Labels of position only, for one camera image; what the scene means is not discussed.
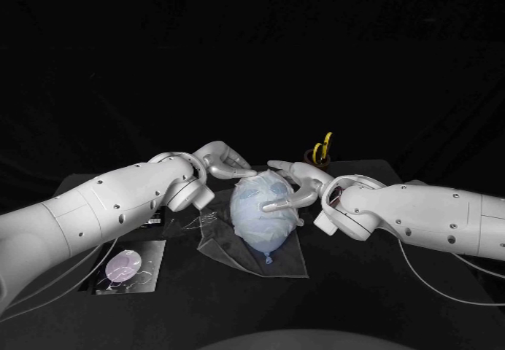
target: black table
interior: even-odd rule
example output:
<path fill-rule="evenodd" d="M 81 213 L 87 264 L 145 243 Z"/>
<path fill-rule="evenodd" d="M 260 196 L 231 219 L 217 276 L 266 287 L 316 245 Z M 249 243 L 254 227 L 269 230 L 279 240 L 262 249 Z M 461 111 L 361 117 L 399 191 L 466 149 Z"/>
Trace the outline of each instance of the black table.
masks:
<path fill-rule="evenodd" d="M 403 182 L 384 160 L 335 162 L 329 173 L 363 174 L 387 185 Z M 70 176 L 55 195 L 96 175 Z M 210 177 L 208 186 L 218 191 L 237 181 Z M 328 236 L 311 223 L 319 211 L 319 203 L 302 209 L 306 225 L 298 231 L 311 279 L 264 279 L 230 268 L 197 251 L 201 233 L 194 230 L 168 240 L 155 292 L 100 296 L 71 292 L 0 324 L 0 349 L 185 350 L 238 335 L 295 328 L 361 333 L 414 349 L 505 349 L 498 347 L 505 344 L 500 310 L 453 302 L 429 289 L 387 231 L 377 230 L 365 242 L 339 232 Z M 23 294 L 88 252 L 48 271 Z M 451 254 L 416 246 L 406 252 L 417 272 L 443 292 L 491 302 L 466 265 Z M 65 291 L 94 261 L 12 312 Z"/>

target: cable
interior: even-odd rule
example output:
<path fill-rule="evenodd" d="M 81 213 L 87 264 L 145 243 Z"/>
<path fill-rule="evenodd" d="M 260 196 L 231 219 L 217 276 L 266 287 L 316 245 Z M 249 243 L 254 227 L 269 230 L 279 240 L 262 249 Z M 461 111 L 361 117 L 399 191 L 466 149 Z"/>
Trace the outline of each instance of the cable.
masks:
<path fill-rule="evenodd" d="M 474 265 L 468 260 L 465 260 L 458 254 L 453 253 L 453 256 L 465 262 L 465 264 L 469 264 L 474 268 L 477 268 L 478 270 L 484 271 L 485 273 L 490 273 L 491 275 L 505 279 L 505 276 L 501 275 L 500 273 L 497 272 L 492 272 L 492 271 L 488 271 L 485 268 L 479 267 L 478 265 Z"/>
<path fill-rule="evenodd" d="M 73 268 L 61 275 L 58 278 L 48 283 L 41 289 L 38 289 L 32 294 L 26 295 L 21 300 L 16 300 L 15 303 L 12 303 L 6 310 L 9 310 L 12 307 L 15 307 L 19 303 L 22 303 L 25 300 L 31 299 L 35 295 L 38 295 L 42 291 L 45 291 L 81 265 L 83 263 L 90 259 L 90 257 L 97 253 L 99 249 L 103 247 L 103 244 L 100 244 L 96 249 L 93 249 L 93 252 L 87 255 L 87 257 L 73 266 Z"/>
<path fill-rule="evenodd" d="M 399 240 L 399 243 L 400 243 L 400 249 L 403 250 L 403 242 Z M 455 297 L 452 297 L 451 295 L 446 295 L 443 292 L 440 292 L 435 287 L 430 286 L 429 282 L 419 276 L 414 268 L 413 268 L 413 265 L 410 264 L 410 261 L 409 261 L 409 258 L 407 258 L 407 255 L 406 255 L 406 251 L 403 250 L 403 256 L 406 258 L 406 261 L 407 261 L 407 264 L 410 266 L 410 269 L 413 270 L 413 272 L 416 273 L 416 276 L 417 278 L 422 280 L 422 282 L 429 286 L 429 288 L 432 288 L 440 295 L 443 295 L 446 298 L 455 300 L 455 301 L 459 301 L 461 303 L 465 303 L 465 304 L 471 304 L 471 305 L 479 305 L 479 306 L 505 306 L 505 303 L 477 303 L 474 301 L 466 301 L 466 300 L 462 300 L 462 299 L 458 299 Z"/>
<path fill-rule="evenodd" d="M 88 278 L 88 277 L 93 275 L 93 273 L 96 272 L 97 268 L 103 265 L 103 262 L 104 262 L 104 260 L 107 259 L 107 256 L 109 256 L 109 254 L 110 254 L 111 251 L 113 251 L 113 248 L 114 248 L 114 245 L 116 245 L 116 242 L 117 242 L 117 241 L 119 241 L 119 239 L 114 240 L 114 243 L 113 243 L 113 245 L 111 245 L 111 248 L 109 249 L 109 252 L 107 252 L 106 256 L 103 257 L 100 263 L 97 264 L 96 268 L 91 270 L 90 274 L 81 279 L 81 281 L 74 285 L 74 287 L 71 287 L 71 288 L 67 290 L 67 292 L 64 292 L 61 295 L 58 295 L 51 301 L 45 302 L 45 303 L 41 304 L 39 306 L 35 306 L 35 307 L 29 308 L 29 310 L 25 310 L 25 311 L 22 311 L 22 312 L 19 312 L 18 314 L 15 314 L 15 315 L 6 317 L 5 319 L 0 319 L 0 323 L 3 323 L 8 319 L 12 319 L 12 318 L 15 318 L 16 316 L 21 316 L 22 314 L 26 314 L 28 312 L 36 310 L 36 309 L 41 308 L 42 306 L 47 306 L 48 304 L 51 304 L 55 300 L 58 300 L 61 297 L 64 297 L 64 296 L 74 290 L 75 287 L 78 287 L 78 286 L 83 284 L 83 282 L 87 280 L 87 278 Z"/>

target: white circular object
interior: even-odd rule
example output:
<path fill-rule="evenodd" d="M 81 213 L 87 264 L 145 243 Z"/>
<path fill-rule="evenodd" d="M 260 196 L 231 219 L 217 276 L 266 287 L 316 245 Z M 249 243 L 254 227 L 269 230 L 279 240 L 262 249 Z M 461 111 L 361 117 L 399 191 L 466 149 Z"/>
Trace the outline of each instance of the white circular object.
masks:
<path fill-rule="evenodd" d="M 109 261 L 106 267 L 107 278 L 113 282 L 127 281 L 137 273 L 142 265 L 142 258 L 136 251 L 124 250 Z"/>

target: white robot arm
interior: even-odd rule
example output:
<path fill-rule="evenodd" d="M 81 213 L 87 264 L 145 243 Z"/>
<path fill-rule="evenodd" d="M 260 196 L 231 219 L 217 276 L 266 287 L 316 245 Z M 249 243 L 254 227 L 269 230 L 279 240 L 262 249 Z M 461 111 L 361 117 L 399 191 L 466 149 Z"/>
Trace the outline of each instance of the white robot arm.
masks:
<path fill-rule="evenodd" d="M 104 173 L 55 198 L 0 216 L 0 315 L 31 281 L 68 258 L 139 228 L 159 206 L 202 209 L 221 179 L 256 171 L 215 141 L 194 154 L 169 152 Z"/>
<path fill-rule="evenodd" d="M 363 175 L 334 179 L 305 163 L 272 160 L 269 165 L 302 188 L 282 203 L 264 203 L 263 211 L 308 206 L 319 197 L 315 225 L 329 235 L 341 229 L 365 241 L 383 228 L 404 243 L 505 260 L 505 199 L 413 183 L 387 186 Z"/>

